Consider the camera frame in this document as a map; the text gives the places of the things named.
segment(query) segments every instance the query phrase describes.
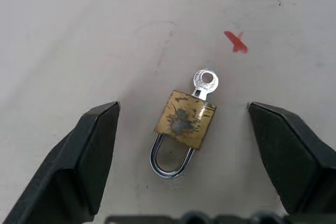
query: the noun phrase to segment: padlock body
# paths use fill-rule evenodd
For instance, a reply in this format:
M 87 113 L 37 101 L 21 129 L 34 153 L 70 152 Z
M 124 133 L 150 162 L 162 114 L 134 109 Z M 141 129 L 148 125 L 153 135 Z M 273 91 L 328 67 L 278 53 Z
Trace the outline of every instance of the padlock body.
M 154 131 L 199 150 L 215 111 L 215 105 L 173 90 Z

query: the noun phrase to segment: red mark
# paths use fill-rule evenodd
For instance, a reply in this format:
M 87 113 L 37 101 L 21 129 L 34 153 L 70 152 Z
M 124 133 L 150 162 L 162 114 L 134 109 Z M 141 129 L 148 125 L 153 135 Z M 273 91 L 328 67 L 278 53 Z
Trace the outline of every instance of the red mark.
M 243 35 L 243 32 L 239 33 L 238 37 L 236 37 L 233 33 L 230 31 L 225 31 L 224 34 L 226 37 L 228 37 L 229 40 L 233 43 L 233 50 L 232 52 L 238 52 L 241 51 L 242 53 L 246 54 L 248 51 L 247 46 L 245 46 L 244 43 L 242 43 L 241 38 Z

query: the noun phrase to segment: silver key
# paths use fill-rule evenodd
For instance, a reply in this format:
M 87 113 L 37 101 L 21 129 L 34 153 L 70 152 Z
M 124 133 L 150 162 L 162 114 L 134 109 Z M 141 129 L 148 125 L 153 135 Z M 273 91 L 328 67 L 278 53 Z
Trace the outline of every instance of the silver key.
M 212 80 L 209 83 L 206 83 L 202 80 L 202 75 L 204 75 L 205 73 L 208 73 L 212 76 Z M 217 89 L 218 77 L 213 71 L 209 69 L 202 69 L 194 75 L 194 86 L 195 90 L 192 93 L 192 96 L 205 101 L 206 96 Z

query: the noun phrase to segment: key hole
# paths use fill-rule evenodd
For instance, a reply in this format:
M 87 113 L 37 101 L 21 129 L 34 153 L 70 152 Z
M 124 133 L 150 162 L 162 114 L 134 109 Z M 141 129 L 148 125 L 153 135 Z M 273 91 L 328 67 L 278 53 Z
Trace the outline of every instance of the key hole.
M 200 90 L 196 90 L 196 92 L 195 92 L 195 96 L 196 96 L 196 97 L 200 97 L 200 94 L 201 94 L 201 91 L 200 91 Z
M 204 81 L 205 83 L 210 83 L 210 82 L 212 82 L 213 79 L 214 78 L 213 78 L 212 74 L 210 74 L 210 73 L 202 74 L 202 81 Z

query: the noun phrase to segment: padlock shackle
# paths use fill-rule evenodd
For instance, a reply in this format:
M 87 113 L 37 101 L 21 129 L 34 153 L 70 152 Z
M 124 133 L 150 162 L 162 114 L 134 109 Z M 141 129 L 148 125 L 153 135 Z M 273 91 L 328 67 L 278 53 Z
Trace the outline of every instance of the padlock shackle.
M 164 137 L 165 137 L 164 134 L 157 135 L 157 138 L 156 138 L 155 143 L 154 143 L 154 145 L 152 147 L 152 150 L 151 150 L 150 163 L 151 163 L 153 171 L 158 176 L 160 176 L 162 178 L 167 178 L 167 179 L 177 178 L 178 176 L 180 176 L 184 172 L 186 166 L 189 164 L 189 162 L 190 162 L 190 160 L 191 160 L 191 158 L 192 158 L 192 156 L 195 152 L 195 149 L 189 148 L 188 151 L 186 152 L 184 158 L 183 158 L 183 161 L 180 163 L 180 165 L 175 170 L 167 172 L 159 166 L 158 161 L 156 160 L 157 154 L 158 154 L 157 152 L 160 149 L 160 146 L 162 144 L 162 141 L 163 141 Z

